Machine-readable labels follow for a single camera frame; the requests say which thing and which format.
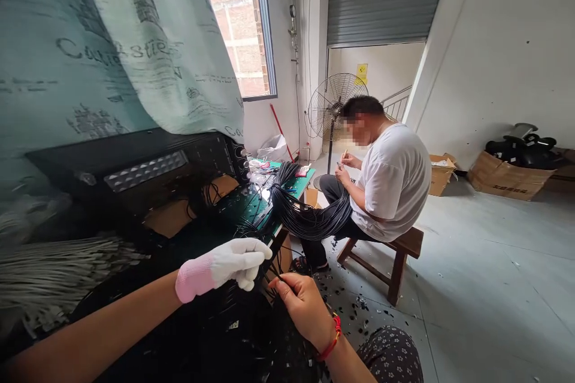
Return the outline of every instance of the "curtain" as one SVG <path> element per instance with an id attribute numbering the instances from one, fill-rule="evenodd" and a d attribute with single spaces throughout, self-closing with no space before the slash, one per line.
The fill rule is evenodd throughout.
<path id="1" fill-rule="evenodd" d="M 38 148 L 156 127 L 243 141 L 210 0 L 0 0 L 0 176 Z"/>

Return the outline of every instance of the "electric fan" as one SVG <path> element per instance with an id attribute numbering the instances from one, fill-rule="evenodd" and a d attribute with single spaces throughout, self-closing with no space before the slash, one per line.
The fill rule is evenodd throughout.
<path id="1" fill-rule="evenodd" d="M 328 173 L 331 170 L 331 153 L 334 134 L 342 130 L 341 109 L 355 96 L 368 96 L 367 87 L 354 74 L 331 75 L 313 93 L 307 110 L 311 129 L 317 136 L 326 137 L 329 131 Z"/>

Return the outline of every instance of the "window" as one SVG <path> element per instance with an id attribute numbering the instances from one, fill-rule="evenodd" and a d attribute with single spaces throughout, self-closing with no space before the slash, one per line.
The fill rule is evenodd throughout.
<path id="1" fill-rule="evenodd" d="M 210 0 L 242 98 L 277 97 L 267 0 Z"/>

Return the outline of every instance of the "red broom handle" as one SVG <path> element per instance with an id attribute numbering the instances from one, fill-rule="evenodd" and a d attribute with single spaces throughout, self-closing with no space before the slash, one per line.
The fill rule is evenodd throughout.
<path id="1" fill-rule="evenodd" d="M 280 126 L 280 120 L 277 119 L 276 110 L 274 109 L 274 105 L 270 104 L 270 106 L 271 106 L 271 111 L 274 113 L 274 117 L 276 118 L 277 127 L 280 129 L 280 133 L 283 135 L 282 127 Z M 292 152 L 289 150 L 287 139 L 286 139 L 286 148 L 287 148 L 287 152 L 289 153 L 289 158 L 292 159 L 292 163 L 293 163 L 293 156 L 292 156 Z"/>

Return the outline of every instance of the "pink glove cuff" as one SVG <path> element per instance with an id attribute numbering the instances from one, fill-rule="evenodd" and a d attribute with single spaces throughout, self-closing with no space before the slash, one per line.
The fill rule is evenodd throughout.
<path id="1" fill-rule="evenodd" d="M 188 260 L 181 266 L 175 281 L 175 293 L 182 303 L 190 302 L 196 296 L 216 287 L 211 276 L 212 261 L 212 256 L 207 253 L 197 259 Z"/>

